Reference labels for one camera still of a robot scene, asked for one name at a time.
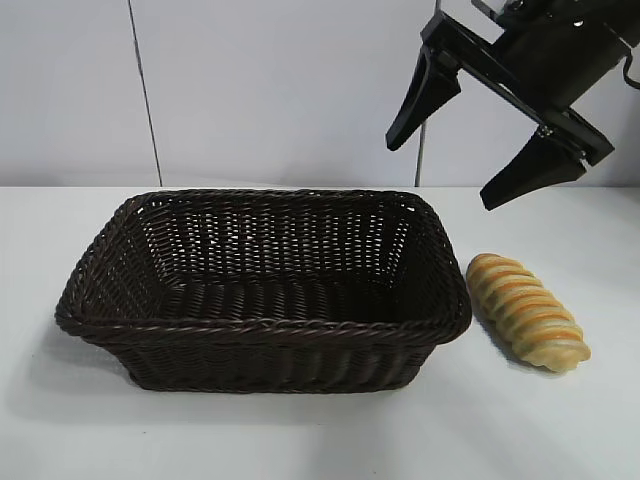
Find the white tabletop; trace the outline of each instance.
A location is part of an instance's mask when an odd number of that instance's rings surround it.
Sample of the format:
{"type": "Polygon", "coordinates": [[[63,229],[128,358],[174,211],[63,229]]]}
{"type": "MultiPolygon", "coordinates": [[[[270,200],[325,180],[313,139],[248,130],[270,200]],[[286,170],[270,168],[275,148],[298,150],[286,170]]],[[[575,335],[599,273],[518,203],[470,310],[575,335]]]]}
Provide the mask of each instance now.
{"type": "Polygon", "coordinates": [[[477,189],[417,189],[464,266],[524,262],[593,350],[563,377],[509,362],[481,325],[397,392],[154,393],[57,329],[75,262],[150,189],[0,189],[0,479],[640,478],[640,190],[551,189],[488,213],[477,189]]]}

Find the wicker basket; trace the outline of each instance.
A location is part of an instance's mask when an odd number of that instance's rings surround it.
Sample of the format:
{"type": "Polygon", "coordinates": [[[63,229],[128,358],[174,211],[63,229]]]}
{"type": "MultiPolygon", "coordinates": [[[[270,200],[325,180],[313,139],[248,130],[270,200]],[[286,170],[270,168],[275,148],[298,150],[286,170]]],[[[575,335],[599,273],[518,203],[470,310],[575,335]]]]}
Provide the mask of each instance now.
{"type": "Polygon", "coordinates": [[[471,310],[415,195],[190,190],[127,200],[56,318],[143,388],[348,393],[409,383],[471,310]]]}

